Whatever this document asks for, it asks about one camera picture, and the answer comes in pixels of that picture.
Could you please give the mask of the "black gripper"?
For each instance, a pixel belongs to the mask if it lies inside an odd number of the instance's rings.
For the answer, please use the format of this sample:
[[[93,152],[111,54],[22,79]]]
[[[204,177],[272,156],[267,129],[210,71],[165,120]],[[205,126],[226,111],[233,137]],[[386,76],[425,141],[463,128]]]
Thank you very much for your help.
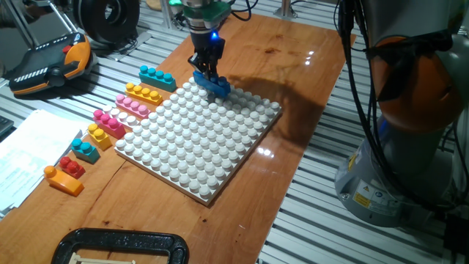
[[[218,60],[222,57],[225,39],[218,35],[216,30],[208,32],[191,32],[191,40],[194,47],[194,55],[188,58],[188,63],[196,72],[204,75],[207,79],[218,78]]]

